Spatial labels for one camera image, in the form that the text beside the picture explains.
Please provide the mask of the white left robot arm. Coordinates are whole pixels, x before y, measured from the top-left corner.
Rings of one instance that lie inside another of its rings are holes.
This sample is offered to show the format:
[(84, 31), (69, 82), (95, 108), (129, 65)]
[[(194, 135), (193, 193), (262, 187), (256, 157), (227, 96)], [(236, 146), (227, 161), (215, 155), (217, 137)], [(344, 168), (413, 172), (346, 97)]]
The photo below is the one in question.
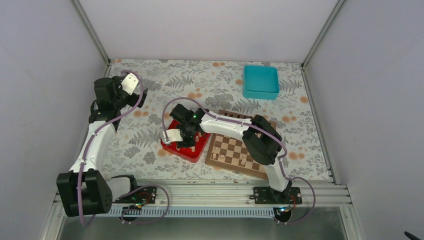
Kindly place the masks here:
[(130, 175), (105, 180), (102, 175), (107, 149), (121, 118), (141, 108), (147, 97), (139, 76), (104, 77), (94, 82), (95, 100), (90, 106), (88, 133), (75, 163), (56, 179), (63, 209), (68, 217), (108, 213), (119, 197), (131, 203), (139, 197), (136, 180)]

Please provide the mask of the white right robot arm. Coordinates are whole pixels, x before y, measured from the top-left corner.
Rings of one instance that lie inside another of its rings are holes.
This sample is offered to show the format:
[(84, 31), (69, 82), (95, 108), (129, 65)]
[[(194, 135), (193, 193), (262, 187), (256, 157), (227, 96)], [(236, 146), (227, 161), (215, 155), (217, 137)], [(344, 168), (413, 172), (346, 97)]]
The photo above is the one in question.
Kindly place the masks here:
[(218, 114), (200, 106), (192, 111), (177, 104), (170, 113), (176, 126), (164, 129), (161, 141), (165, 145), (175, 144), (177, 148), (193, 148), (196, 137), (213, 134), (242, 142), (244, 154), (252, 163), (263, 168), (268, 187), (255, 187), (253, 198), (256, 204), (302, 204), (302, 194), (293, 186), (281, 162), (288, 154), (281, 135), (263, 116), (241, 118)]

